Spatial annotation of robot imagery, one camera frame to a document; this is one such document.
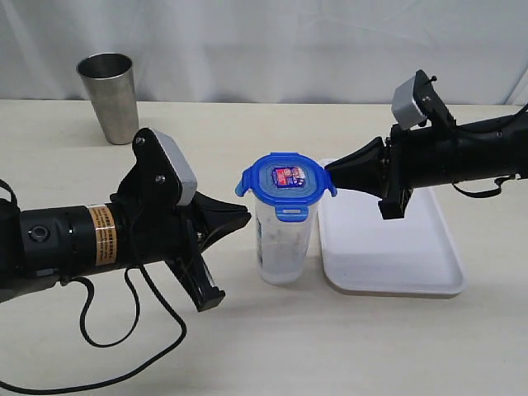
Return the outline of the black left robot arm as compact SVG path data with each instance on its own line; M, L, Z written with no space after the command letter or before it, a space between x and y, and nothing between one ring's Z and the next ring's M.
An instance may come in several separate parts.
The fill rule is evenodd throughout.
M224 292L202 257L245 227L247 207L201 194L189 163L168 135L134 136L134 166L108 202L20 210L1 202L1 298L14 299L80 276L164 262L198 311Z

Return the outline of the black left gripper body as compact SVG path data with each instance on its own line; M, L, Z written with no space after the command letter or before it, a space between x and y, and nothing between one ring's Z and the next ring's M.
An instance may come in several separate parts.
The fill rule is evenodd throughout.
M200 225L192 201L176 206L182 186L153 128L134 136L135 164L111 195L127 220L130 253L141 264L166 262L199 312L215 308L225 293L215 285L200 251Z

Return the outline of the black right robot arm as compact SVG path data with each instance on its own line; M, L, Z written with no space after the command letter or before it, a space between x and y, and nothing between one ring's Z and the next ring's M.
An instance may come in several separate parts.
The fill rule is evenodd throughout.
M403 218L418 188L492 178L492 190L464 193L482 199L499 195L506 181L527 177L527 109L460 125L435 81L417 70L394 90L389 136L325 167L335 187L378 197L383 219Z

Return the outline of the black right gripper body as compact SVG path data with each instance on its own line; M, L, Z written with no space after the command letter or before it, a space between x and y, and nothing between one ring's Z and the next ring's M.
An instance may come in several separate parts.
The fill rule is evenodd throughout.
M396 120L391 127L385 141L387 186L384 197L378 202L383 219L404 217L413 191L422 187L413 174L419 168L418 155L426 153L436 141L451 138L456 126L454 116L435 91L437 77L428 76L422 69L412 77L417 78L414 98L427 120L410 130L402 130Z

